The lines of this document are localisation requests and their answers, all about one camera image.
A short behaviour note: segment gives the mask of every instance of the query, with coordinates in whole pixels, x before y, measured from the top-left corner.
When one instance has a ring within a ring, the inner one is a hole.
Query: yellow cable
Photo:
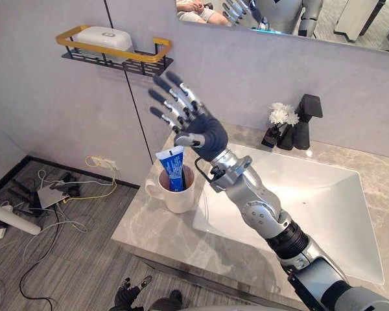
[[[100,163],[97,163],[97,164],[95,164],[95,165],[90,165],[90,164],[88,163],[88,159],[89,159],[89,158],[92,158],[92,157],[87,156],[87,157],[85,158],[85,163],[87,164],[87,166],[89,166],[89,167],[100,167],[100,166],[101,166]],[[98,160],[101,160],[101,161],[104,161],[104,158],[102,158],[102,157],[97,158],[97,159],[98,159]],[[111,170],[112,170],[112,184],[113,184],[114,187],[113,187],[113,189],[112,189],[109,193],[103,194],[102,196],[86,196],[85,198],[69,198],[69,199],[64,199],[63,202],[64,202],[64,203],[67,203],[67,202],[72,201],[72,200],[90,200],[90,199],[99,199],[99,198],[104,198],[104,197],[106,197],[106,196],[111,195],[111,194],[116,190],[116,188],[117,188],[117,182],[115,181],[115,169],[112,167],[111,163],[109,163],[109,162],[107,162],[107,161],[105,161],[105,163],[107,163],[107,164],[111,167]]]

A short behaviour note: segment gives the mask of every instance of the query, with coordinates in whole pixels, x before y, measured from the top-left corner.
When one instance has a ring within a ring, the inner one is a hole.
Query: white sink basin
[[[346,275],[384,283],[383,269],[359,173],[312,161],[229,144],[238,157],[251,156],[266,188],[281,200]],[[193,227],[272,252],[248,227],[224,192],[206,183]]]

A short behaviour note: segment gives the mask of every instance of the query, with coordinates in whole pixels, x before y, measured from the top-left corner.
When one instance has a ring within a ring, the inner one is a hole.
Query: marble countertop
[[[227,123],[223,125],[231,143],[267,150],[261,145],[263,131]],[[172,138],[173,135],[164,149],[172,147]],[[389,298],[389,158],[314,141],[310,151],[275,148],[272,152],[359,172],[379,246],[385,283],[372,284],[351,277],[349,282],[352,286],[363,286]],[[188,149],[185,164],[194,168],[196,158],[197,155]],[[147,177],[154,178],[161,169],[161,164],[156,161]],[[195,194],[199,199],[205,180],[198,172],[195,174]],[[194,210],[184,214],[170,212],[162,201],[151,198],[141,187],[112,238],[141,257],[153,261],[166,258],[197,271],[221,275],[248,285],[250,294],[307,310],[288,283],[275,254],[198,231],[192,227],[194,217]]]

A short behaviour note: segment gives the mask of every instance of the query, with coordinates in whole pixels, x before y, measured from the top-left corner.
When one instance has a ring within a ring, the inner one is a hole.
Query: mirror
[[[176,0],[182,21],[389,52],[389,0]]]

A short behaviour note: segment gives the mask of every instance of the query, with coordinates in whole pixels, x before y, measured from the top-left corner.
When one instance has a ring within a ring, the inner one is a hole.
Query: toothpaste tube
[[[170,179],[170,191],[179,192],[185,190],[183,176],[184,147],[176,146],[169,150],[156,153]]]

